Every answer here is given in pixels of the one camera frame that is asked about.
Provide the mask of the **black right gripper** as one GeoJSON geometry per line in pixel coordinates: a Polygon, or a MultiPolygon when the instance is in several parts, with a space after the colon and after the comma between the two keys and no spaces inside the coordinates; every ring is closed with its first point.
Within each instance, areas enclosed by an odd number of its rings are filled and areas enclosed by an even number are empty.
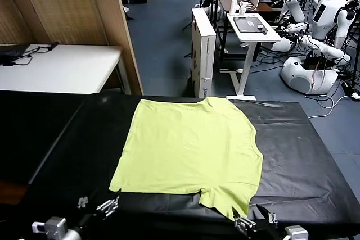
{"type": "Polygon", "coordinates": [[[234,207],[231,207],[235,228],[238,231],[244,231],[248,239],[283,239],[284,233],[280,232],[278,228],[277,215],[259,204],[256,204],[256,207],[265,218],[265,220],[258,220],[256,223],[242,217],[234,207]]]}

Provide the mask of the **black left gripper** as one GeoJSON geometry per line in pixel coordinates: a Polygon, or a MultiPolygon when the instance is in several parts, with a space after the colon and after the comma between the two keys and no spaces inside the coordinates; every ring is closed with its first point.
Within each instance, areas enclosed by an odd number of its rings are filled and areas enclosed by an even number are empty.
{"type": "MultiPolygon", "coordinates": [[[[84,214],[76,223],[75,231],[89,232],[90,229],[95,227],[103,219],[107,219],[115,213],[119,207],[119,198],[121,191],[117,191],[113,199],[107,200],[96,207],[96,213],[84,214]]],[[[80,197],[78,199],[77,208],[86,208],[88,197],[80,197]]]]}

